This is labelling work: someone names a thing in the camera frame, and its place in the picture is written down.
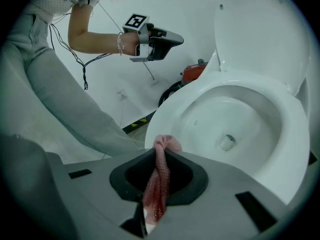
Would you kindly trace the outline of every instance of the white wall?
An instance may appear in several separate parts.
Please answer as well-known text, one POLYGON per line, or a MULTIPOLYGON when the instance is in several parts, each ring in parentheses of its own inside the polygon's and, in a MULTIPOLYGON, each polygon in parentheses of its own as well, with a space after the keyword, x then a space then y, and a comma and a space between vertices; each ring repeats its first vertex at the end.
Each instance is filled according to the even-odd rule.
MULTIPOLYGON (((86 68, 89 89, 87 92, 109 113, 114 120, 125 127, 152 113, 158 101, 171 84, 181 79, 180 72, 199 58, 209 60, 215 49, 214 11, 219 0, 101 0, 93 11, 89 30, 97 33, 118 33, 125 20, 132 14, 150 16, 156 27, 183 36, 184 44, 171 49, 162 61, 150 61, 146 65, 155 81, 141 62, 131 62, 127 56, 114 54, 91 63, 86 68), (124 89, 128 98, 117 99, 117 91, 124 89)), ((67 41, 69 17, 56 24, 62 38, 67 41)), ((82 67, 74 57, 63 49, 55 36, 53 43, 57 55, 83 86, 82 67)), ((87 62, 96 57, 78 53, 87 62)))

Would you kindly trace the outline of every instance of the hand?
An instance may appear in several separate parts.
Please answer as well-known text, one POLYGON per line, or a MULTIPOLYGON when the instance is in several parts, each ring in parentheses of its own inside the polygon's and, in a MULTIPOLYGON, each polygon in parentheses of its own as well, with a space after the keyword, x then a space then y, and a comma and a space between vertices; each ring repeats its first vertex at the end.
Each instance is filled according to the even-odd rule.
POLYGON ((139 44, 139 36, 136 32, 123 33, 121 36, 124 49, 123 54, 136 56, 136 47, 139 44))

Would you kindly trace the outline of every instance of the floor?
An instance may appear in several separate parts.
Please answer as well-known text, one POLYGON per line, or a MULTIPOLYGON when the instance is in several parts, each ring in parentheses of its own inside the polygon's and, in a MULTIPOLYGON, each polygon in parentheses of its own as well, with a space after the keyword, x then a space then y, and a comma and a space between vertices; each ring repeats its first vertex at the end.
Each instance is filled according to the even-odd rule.
POLYGON ((128 133, 128 136, 130 138, 137 141, 140 149, 145 148, 145 139, 146 139, 148 125, 149 124, 147 123, 147 124, 141 126, 140 128, 128 133))

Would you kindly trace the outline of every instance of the toilet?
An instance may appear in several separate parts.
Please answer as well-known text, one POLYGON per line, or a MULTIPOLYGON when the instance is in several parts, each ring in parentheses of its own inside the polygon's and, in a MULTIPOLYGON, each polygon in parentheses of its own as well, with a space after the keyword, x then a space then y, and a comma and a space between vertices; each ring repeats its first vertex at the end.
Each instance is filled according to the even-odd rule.
POLYGON ((305 24, 291 0, 220 0, 216 51, 202 75, 156 111, 145 148, 173 135, 184 152, 242 170, 287 205, 310 151, 296 98, 310 56, 305 24))

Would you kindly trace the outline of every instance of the bracelet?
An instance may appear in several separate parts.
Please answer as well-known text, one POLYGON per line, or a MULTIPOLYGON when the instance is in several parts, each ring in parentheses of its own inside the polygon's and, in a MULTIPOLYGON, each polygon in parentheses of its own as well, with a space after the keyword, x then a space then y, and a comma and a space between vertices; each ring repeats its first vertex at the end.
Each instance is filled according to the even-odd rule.
POLYGON ((125 49, 125 46, 124 46, 124 44, 122 43, 121 38, 120 38, 122 34, 123 34, 123 32, 120 32, 120 33, 118 34, 118 38, 117 38, 117 40, 116 40, 116 44, 117 44, 117 47, 118 47, 118 51, 119 51, 120 56, 124 53, 123 50, 125 49))

